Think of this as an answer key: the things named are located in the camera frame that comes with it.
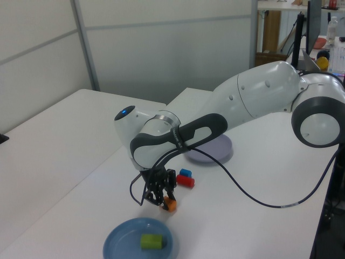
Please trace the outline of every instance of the monitor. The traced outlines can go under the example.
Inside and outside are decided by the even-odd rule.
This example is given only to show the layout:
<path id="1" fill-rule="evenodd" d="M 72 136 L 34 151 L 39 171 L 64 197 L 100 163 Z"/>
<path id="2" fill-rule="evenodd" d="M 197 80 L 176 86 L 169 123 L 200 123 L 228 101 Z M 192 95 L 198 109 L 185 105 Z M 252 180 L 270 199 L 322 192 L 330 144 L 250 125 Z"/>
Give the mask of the monitor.
<path id="1" fill-rule="evenodd" d="M 306 33 L 306 53 L 310 54 L 321 29 L 321 7 L 322 0 L 308 1 L 307 10 L 307 33 Z"/>
<path id="2" fill-rule="evenodd" d="M 306 31 L 306 53 L 309 55 L 315 45 L 316 40 L 320 34 L 321 28 L 321 0 L 311 0 L 308 1 L 307 9 L 307 31 Z M 296 32 L 295 32 L 295 41 L 293 46 L 292 53 L 292 62 L 293 65 L 298 70 L 305 70 L 306 66 L 303 60 L 299 60 L 300 53 L 300 43 L 302 38 L 304 15 L 299 14 L 297 16 L 296 22 Z"/>

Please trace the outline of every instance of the blue block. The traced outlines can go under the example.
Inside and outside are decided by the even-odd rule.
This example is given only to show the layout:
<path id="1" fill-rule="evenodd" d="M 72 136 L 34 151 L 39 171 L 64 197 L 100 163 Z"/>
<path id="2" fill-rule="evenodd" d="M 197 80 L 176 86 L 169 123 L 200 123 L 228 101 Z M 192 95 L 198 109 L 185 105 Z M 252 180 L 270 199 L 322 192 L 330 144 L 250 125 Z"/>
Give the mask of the blue block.
<path id="1" fill-rule="evenodd" d="M 191 178 L 192 177 L 192 172 L 187 170 L 187 169 L 181 169 L 180 170 L 180 175 L 183 175 L 183 176 L 186 176 L 186 177 L 189 177 Z"/>

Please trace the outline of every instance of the gray wall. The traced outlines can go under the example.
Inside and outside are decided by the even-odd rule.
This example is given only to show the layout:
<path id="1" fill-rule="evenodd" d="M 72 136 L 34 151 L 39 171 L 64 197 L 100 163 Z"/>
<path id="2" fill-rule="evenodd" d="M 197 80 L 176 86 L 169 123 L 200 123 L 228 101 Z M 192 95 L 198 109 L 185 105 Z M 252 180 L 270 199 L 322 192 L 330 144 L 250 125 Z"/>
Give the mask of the gray wall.
<path id="1" fill-rule="evenodd" d="M 0 0 L 0 133 L 91 89 L 70 0 Z"/>
<path id="2" fill-rule="evenodd" d="M 104 92 L 167 104 L 186 87 L 212 91 L 254 62 L 257 1 L 76 4 Z"/>

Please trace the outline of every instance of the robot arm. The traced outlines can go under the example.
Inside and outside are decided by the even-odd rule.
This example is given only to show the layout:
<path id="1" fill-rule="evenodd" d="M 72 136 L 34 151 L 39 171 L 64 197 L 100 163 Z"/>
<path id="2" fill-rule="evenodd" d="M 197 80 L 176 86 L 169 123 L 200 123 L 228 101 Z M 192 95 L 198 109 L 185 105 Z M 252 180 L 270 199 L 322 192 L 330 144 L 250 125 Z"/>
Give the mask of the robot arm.
<path id="1" fill-rule="evenodd" d="M 286 62 L 259 66 L 225 81 L 187 124 L 180 125 L 168 111 L 145 113 L 131 106 L 116 116 L 115 127 L 133 164 L 145 172 L 160 169 L 189 148 L 273 112 L 292 112 L 294 133 L 308 146 L 345 143 L 341 82 L 327 74 L 300 77 Z"/>

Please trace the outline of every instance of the red block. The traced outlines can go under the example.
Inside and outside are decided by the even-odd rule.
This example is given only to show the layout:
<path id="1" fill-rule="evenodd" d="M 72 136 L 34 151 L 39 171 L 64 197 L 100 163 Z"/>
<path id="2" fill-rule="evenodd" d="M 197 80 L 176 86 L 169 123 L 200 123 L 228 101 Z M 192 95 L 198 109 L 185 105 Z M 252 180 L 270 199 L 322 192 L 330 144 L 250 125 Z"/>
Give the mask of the red block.
<path id="1" fill-rule="evenodd" d="M 187 187 L 190 187 L 192 188 L 194 186 L 194 179 L 193 178 L 189 178 L 189 177 L 186 177 L 186 176 L 183 176 L 183 175 L 177 175 L 176 176 L 176 182 L 179 184 L 179 185 L 184 185 L 184 186 L 187 186 Z"/>

